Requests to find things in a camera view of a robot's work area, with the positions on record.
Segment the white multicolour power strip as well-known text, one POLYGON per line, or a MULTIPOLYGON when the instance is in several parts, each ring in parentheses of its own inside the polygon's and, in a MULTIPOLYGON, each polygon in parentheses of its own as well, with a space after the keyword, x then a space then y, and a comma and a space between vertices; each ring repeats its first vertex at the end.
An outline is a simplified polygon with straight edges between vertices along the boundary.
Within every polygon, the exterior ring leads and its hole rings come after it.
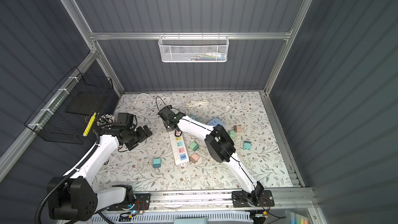
POLYGON ((184 143, 182 132, 171 131, 169 137, 172 145, 175 164, 180 167, 186 167, 189 163, 188 152, 184 143))

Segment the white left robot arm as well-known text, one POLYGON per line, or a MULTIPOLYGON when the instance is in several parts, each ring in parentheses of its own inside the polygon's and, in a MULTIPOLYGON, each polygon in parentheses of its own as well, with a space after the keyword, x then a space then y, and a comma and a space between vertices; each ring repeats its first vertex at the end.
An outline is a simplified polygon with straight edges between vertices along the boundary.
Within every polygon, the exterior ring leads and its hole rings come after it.
POLYGON ((112 205, 119 205, 125 211, 138 212, 140 204, 131 186, 115 185, 109 190, 95 192, 93 179, 120 146, 132 150, 150 136, 151 130, 145 125, 104 124, 93 130, 96 141, 89 151, 62 177, 54 177, 48 183, 47 195, 40 202, 34 217, 41 223, 41 214, 48 206, 49 217, 53 220, 69 220, 70 223, 87 221, 112 205))

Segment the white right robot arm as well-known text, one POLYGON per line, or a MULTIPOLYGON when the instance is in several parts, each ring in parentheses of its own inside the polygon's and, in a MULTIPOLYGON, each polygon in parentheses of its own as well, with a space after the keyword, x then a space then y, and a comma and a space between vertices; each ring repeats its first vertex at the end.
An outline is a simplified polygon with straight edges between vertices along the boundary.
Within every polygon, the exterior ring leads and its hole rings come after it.
POLYGON ((259 197, 264 192, 263 185, 245 168, 241 162, 234 142, 225 130, 218 124, 216 126, 206 125, 182 112, 174 113, 172 106, 165 106, 159 110, 158 115, 162 119, 168 131, 180 131, 191 134, 206 144, 210 156, 218 163, 224 164, 238 180, 242 191, 246 194, 247 201, 256 205, 259 197))

